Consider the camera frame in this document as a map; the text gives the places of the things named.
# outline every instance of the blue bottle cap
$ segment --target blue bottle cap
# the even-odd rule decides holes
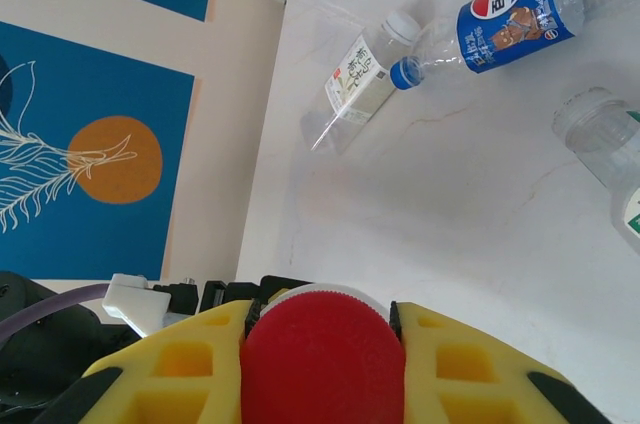
[[[403,57],[391,68],[391,82],[397,89],[405,91],[422,82],[420,67],[415,57]]]

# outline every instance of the red object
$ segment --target red object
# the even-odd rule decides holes
[[[404,349],[361,301],[294,296],[241,349],[243,424],[402,424]]]
[[[473,12],[480,17],[487,17],[489,15],[489,1],[490,0],[475,0],[472,4]]]

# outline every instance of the plastic bottle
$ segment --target plastic bottle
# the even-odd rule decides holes
[[[407,55],[419,32],[408,14],[394,11],[381,27],[358,36],[300,122],[312,151],[344,152],[395,90],[389,68]]]
[[[611,193],[611,221],[640,254],[640,109],[601,87],[567,102],[553,132]]]
[[[585,23],[621,13],[637,0],[474,0],[457,16],[441,17],[416,40],[409,57],[393,66],[398,89],[439,75],[481,73],[569,39]]]

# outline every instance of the blue bottle label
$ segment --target blue bottle label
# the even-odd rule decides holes
[[[474,0],[458,16],[460,50],[477,73],[570,37],[553,0]]]

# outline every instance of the marble surface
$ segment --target marble surface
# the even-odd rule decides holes
[[[640,105],[640,12],[455,88],[396,93],[340,157],[299,119],[361,26],[463,0],[289,0],[237,278],[351,285],[414,301],[557,368],[616,423],[640,422],[640,259],[609,195],[551,132],[576,92]]]

